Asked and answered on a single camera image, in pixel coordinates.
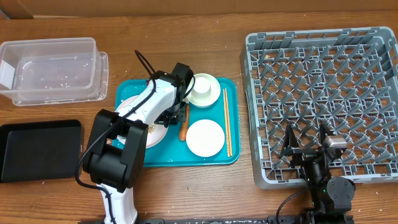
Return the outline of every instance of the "blue mat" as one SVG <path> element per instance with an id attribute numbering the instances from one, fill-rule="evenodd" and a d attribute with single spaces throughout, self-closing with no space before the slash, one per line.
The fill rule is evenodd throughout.
<path id="1" fill-rule="evenodd" d="M 181 123 L 170 125 L 166 136 L 157 145 L 146 150 L 144 167 L 178 167 L 178 166 L 203 166 L 203 165 L 223 165 L 234 163 L 241 153 L 241 138 L 239 135 L 239 111 L 238 96 L 236 94 L 236 85 L 227 78 L 217 78 L 221 89 L 228 91 L 229 117 L 231 125 L 231 139 L 233 155 L 227 156 L 226 143 L 222 150 L 212 157 L 199 157 L 192 153 L 186 142 L 179 140 Z M 146 88 L 146 80 L 128 80 L 119 85 L 116 92 L 115 109 L 132 96 L 139 95 Z M 223 93 L 217 101 L 207 108 L 197 108 L 190 104 L 189 125 L 201 119 L 210 119 L 217 122 L 225 133 L 224 102 Z M 118 140 L 113 141 L 113 145 L 123 148 L 124 145 Z"/>

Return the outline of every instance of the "gray dish rack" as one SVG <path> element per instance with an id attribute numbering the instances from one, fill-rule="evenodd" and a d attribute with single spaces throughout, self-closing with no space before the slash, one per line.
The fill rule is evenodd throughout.
<path id="1" fill-rule="evenodd" d="M 285 128 L 291 124 L 300 147 L 311 148 L 320 145 L 320 123 L 348 142 L 332 175 L 397 181 L 397 48 L 387 27 L 249 34 L 241 69 L 256 185 L 305 185 L 280 154 Z"/>

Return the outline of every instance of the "cup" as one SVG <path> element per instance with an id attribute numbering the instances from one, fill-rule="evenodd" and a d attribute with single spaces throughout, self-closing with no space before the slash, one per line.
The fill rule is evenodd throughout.
<path id="1" fill-rule="evenodd" d="M 198 77 L 195 80 L 195 86 L 191 95 L 195 98 L 205 99 L 211 95 L 211 85 L 209 80 L 205 77 Z"/>

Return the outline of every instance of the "wooden tabletop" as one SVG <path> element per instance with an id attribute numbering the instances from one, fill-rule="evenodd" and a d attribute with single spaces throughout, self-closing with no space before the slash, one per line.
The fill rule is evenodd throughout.
<path id="1" fill-rule="evenodd" d="M 239 54 L 252 32 L 388 26 L 398 34 L 398 13 L 309 12 L 223 16 L 100 17 L 0 21 L 0 42 L 63 37 L 93 37 L 109 55 L 109 90 L 105 100 L 69 105 L 17 107 L 0 96 L 0 124 L 78 119 L 85 147 L 95 114 L 112 110 L 116 88 L 128 79 L 147 78 L 134 50 L 156 70 L 171 72 L 177 62 L 194 73 L 228 77 L 238 87 L 242 152 L 230 166 L 144 169 L 134 188 L 141 218 L 239 218 L 274 215 L 298 189 L 261 190 L 254 185 L 248 141 L 248 111 Z M 81 178 L 89 182 L 88 174 Z M 356 223 L 397 223 L 397 184 L 358 185 L 353 200 Z M 293 199 L 282 214 L 298 214 L 310 196 Z M 104 217 L 97 190 L 74 179 L 0 184 L 0 223 L 76 223 Z"/>

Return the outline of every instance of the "chopsticks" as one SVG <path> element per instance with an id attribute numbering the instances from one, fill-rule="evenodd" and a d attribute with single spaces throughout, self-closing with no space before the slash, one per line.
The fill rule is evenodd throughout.
<path id="1" fill-rule="evenodd" d="M 226 150 L 228 157 L 231 157 L 232 156 L 231 123 L 229 120 L 228 92 L 226 91 L 226 88 L 223 89 L 223 96 L 224 96 Z"/>

